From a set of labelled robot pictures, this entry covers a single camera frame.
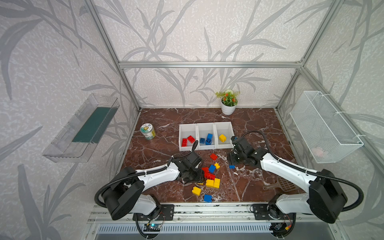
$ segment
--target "black mounting plate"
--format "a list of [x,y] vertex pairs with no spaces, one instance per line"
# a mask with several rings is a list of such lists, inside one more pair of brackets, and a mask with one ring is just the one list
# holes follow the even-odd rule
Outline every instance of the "black mounting plate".
[[[173,220],[173,214],[175,210],[175,205],[173,204],[161,204],[160,212],[163,214],[159,214],[159,216],[156,219],[153,219],[152,221],[163,221],[165,218],[165,221],[172,221]],[[144,214],[137,214],[137,218],[139,221],[147,221],[149,220],[147,215]]]
[[[255,220],[275,220],[268,215],[267,207],[268,207],[268,204],[252,204],[251,205],[251,211],[255,215]],[[290,213],[290,214],[280,213],[278,220],[281,220],[283,222],[284,215],[288,215],[288,217],[291,220],[293,219],[293,213]]]

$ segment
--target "wallpaper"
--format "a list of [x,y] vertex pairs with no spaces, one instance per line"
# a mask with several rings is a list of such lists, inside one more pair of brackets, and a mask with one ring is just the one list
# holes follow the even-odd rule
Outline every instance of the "wallpaper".
[[306,67],[384,155],[384,1],[346,2]]
[[[331,0],[95,0],[119,61],[299,61]],[[125,69],[143,107],[274,107],[293,69]]]
[[[275,107],[292,68],[133,69],[126,76],[139,104],[147,107],[220,107],[215,92],[240,91],[239,107]],[[229,76],[226,81],[220,75]]]
[[[0,239],[79,239],[137,112],[82,1],[1,0],[0,21]],[[120,108],[90,160],[43,157],[91,93]]]
[[[342,212],[339,220],[350,240],[379,240],[384,234],[384,178],[361,149],[354,151],[336,163],[318,164],[310,153],[304,139],[293,122],[290,112],[303,91],[314,90],[305,77],[300,76],[290,91],[286,101],[278,110],[287,131],[291,135],[293,145],[303,166],[321,171],[327,169],[342,179],[357,184],[364,192],[364,202],[357,208]],[[354,188],[341,184],[347,194],[350,205],[357,199]]]

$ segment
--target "marble surface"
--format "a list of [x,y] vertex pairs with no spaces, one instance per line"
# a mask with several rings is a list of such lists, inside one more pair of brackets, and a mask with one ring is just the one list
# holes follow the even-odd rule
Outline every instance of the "marble surface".
[[[287,138],[282,130],[273,108],[239,108],[231,116],[222,114],[219,108],[179,108],[179,109],[143,109],[136,125],[127,155],[122,167],[131,166],[134,169],[146,169],[166,163],[171,155],[178,156],[179,124],[199,122],[231,121],[236,136],[247,131],[263,131],[271,145],[272,151],[289,161],[295,162],[294,155]],[[140,132],[140,126],[151,123],[155,127],[156,137],[146,140]],[[265,147],[261,136],[249,134],[248,141],[256,149]],[[263,190],[263,185],[276,182],[276,175],[261,169],[254,169],[243,164],[236,169],[229,169],[227,154],[230,149],[196,151],[201,158],[202,167],[214,164],[209,155],[218,156],[216,162],[220,169],[215,171],[221,179],[220,188],[209,188],[196,183],[183,184],[179,181],[165,182],[143,194],[154,194],[160,202],[202,202],[204,194],[212,195],[213,202],[267,202],[281,189]],[[202,189],[200,196],[192,194],[194,186]],[[288,192],[296,194],[299,190]]]

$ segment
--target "litter scoop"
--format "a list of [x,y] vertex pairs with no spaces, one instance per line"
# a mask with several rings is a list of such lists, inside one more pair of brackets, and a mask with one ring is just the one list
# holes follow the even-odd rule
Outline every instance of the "litter scoop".
[[299,186],[295,185],[294,183],[286,180],[285,178],[282,178],[280,176],[277,176],[277,182],[270,184],[270,185],[265,185],[263,186],[264,190],[272,189],[279,187],[283,190],[283,192],[289,192],[292,190],[299,189]]

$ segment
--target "white storage bin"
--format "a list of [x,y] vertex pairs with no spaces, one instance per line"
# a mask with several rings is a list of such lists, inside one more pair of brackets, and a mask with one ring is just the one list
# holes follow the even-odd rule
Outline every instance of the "white storage bin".
[[[199,131],[199,145],[198,145],[198,150],[208,150],[208,149],[215,149],[217,138],[215,136],[215,124],[213,122],[205,122],[205,123],[198,123],[197,124],[197,129]],[[208,134],[212,134],[212,143],[211,145],[206,145],[206,144],[201,144],[200,143],[200,138],[204,138],[207,140]]]
[[179,124],[179,151],[191,151],[192,145],[189,140],[187,140],[187,146],[182,147],[183,138],[188,138],[189,136],[192,136],[195,140],[200,140],[199,138],[199,131],[197,130],[197,124]]
[[[221,134],[227,138],[225,142],[218,139]],[[233,148],[231,137],[234,135],[231,122],[215,122],[216,149]]]
[[337,162],[363,146],[359,136],[320,91],[304,91],[291,116],[318,163]]

